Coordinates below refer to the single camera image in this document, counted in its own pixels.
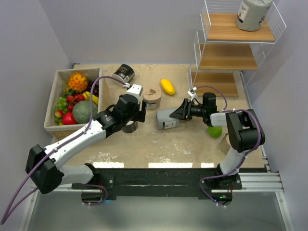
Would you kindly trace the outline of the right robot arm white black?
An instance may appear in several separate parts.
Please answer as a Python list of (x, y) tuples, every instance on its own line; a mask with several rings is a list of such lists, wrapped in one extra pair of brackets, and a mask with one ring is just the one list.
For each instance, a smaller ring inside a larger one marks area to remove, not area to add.
[(201, 117), (209, 128), (226, 127), (230, 149), (218, 166), (218, 173), (200, 179), (200, 187), (207, 181), (214, 180), (220, 189), (231, 184), (231, 176), (239, 173), (240, 167), (248, 155), (265, 142), (264, 131), (252, 109), (239, 109), (219, 112), (214, 93), (204, 93), (202, 103), (195, 104), (185, 98), (181, 106), (170, 114), (171, 118), (191, 120)]

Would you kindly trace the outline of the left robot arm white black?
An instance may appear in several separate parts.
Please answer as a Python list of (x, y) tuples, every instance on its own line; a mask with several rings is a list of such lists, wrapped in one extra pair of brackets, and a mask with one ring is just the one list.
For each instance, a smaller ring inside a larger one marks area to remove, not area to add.
[(124, 94), (113, 109), (98, 113), (78, 131), (44, 148), (33, 146), (29, 151), (26, 173), (42, 194), (52, 192), (62, 184), (84, 184), (89, 189), (100, 183), (98, 171), (90, 164), (77, 167), (66, 162), (86, 147), (120, 131), (130, 121), (144, 122), (146, 102)]

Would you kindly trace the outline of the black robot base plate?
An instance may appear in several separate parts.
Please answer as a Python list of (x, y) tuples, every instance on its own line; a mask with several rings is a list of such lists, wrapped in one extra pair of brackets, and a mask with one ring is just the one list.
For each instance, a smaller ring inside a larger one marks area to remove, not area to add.
[(72, 184), (74, 190), (95, 190), (103, 186), (108, 200), (120, 196), (197, 197), (231, 201), (232, 190), (242, 189), (238, 173), (223, 176), (218, 168), (95, 168), (89, 183)]

